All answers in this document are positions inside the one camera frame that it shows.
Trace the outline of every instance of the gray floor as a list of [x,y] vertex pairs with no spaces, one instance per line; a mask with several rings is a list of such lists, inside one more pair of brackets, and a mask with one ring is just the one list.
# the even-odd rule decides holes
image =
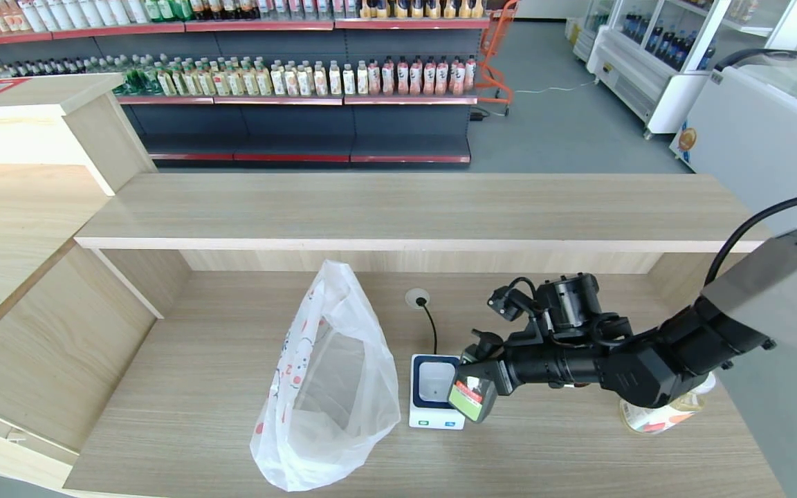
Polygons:
[[[571,53],[563,23],[516,22],[495,65],[515,89],[570,88],[592,80]],[[499,104],[483,107],[502,113]],[[642,139],[643,124],[603,85],[519,94],[509,117],[469,123],[478,173],[690,173],[668,151],[671,136]],[[0,478],[0,496],[63,496]]]

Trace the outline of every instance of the power cord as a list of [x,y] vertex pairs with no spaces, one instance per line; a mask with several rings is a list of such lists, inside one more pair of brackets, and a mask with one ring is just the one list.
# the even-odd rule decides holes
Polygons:
[[420,306],[420,308],[423,308],[423,311],[425,311],[426,315],[430,318],[430,325],[432,325],[432,353],[439,354],[439,332],[436,332],[436,322],[432,319],[430,309],[426,308],[426,297],[418,297],[415,303],[417,303],[417,306]]

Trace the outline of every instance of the display fridge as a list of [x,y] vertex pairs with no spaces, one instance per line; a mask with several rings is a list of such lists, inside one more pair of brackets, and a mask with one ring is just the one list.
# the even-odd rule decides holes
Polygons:
[[674,133],[715,61],[797,45],[797,0],[616,0],[586,68],[643,122]]
[[580,31],[574,41],[574,55],[582,61],[589,60],[598,28],[607,24],[614,9],[614,0],[589,0],[586,15],[580,22]]
[[[711,73],[670,148],[752,212],[797,196],[797,51],[744,50]],[[797,208],[765,223],[796,228]]]

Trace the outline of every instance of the checkout counter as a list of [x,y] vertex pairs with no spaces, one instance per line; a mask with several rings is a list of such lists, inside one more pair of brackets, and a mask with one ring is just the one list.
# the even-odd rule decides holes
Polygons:
[[[159,174],[105,91],[114,81],[94,96],[82,83],[107,76],[41,80],[53,78],[65,83],[51,99],[86,103],[36,124],[58,141],[72,133],[84,157],[0,155],[0,201],[21,199],[6,206],[0,251],[22,261],[0,269],[0,475],[73,496],[281,495],[248,443],[323,259],[357,272],[408,379],[407,359],[431,347],[429,322],[405,305],[410,288],[429,291],[443,353],[459,353],[472,328],[513,330],[485,299],[516,275],[592,272],[603,308],[644,331],[695,296],[712,253],[749,215],[709,176]],[[0,126],[12,126],[11,111],[34,126],[33,95],[10,97]],[[73,126],[70,115],[94,103],[94,133]],[[123,138],[127,151],[113,154],[128,162],[111,161],[113,147],[99,154],[96,136]],[[119,179],[113,165],[125,166]],[[35,230],[45,223],[57,229]],[[765,237],[754,230],[736,250]],[[721,387],[701,414],[648,437],[625,428],[616,394],[545,385],[462,432],[399,423],[363,467],[310,494],[447,492],[782,495]]]

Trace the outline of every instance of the plastic bag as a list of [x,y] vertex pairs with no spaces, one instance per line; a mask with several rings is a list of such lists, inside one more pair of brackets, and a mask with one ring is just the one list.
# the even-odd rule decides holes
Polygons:
[[285,491],[344,479],[401,420],[383,330],[347,264],[325,261],[282,345],[250,453]]

